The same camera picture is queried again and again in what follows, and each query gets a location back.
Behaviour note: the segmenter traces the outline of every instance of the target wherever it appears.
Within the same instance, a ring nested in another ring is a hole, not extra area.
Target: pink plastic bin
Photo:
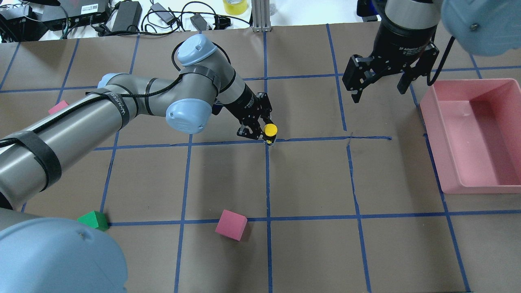
[[[521,193],[516,80],[440,80],[420,106],[443,192]]]

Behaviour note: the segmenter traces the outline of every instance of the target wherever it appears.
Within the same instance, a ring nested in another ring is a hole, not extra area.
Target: roll of tape
[[[243,14],[248,8],[246,0],[222,0],[226,13],[230,15]]]

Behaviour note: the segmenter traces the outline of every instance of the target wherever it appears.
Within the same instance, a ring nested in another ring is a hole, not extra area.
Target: pink block
[[[67,107],[68,105],[69,104],[67,104],[67,102],[61,101],[58,104],[56,104],[54,107],[50,108],[48,112],[49,112],[50,115],[52,115],[52,114],[58,112],[59,110]]]
[[[248,219],[245,216],[224,210],[215,232],[240,241],[244,228],[246,227],[246,222],[248,222]]]

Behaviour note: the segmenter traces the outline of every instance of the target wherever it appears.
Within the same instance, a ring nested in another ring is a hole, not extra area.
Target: green block
[[[107,219],[105,218],[105,215],[97,211],[92,211],[88,214],[79,217],[78,222],[101,231],[106,231],[108,229]]]

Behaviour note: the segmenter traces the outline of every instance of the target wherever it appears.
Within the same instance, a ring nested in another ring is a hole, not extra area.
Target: yellow object
[[[275,136],[277,134],[277,131],[279,131],[277,125],[273,123],[266,124],[264,126],[264,133],[269,137]]]
[[[225,11],[229,15],[243,14],[248,8],[248,2],[246,0],[222,0],[225,6]]]

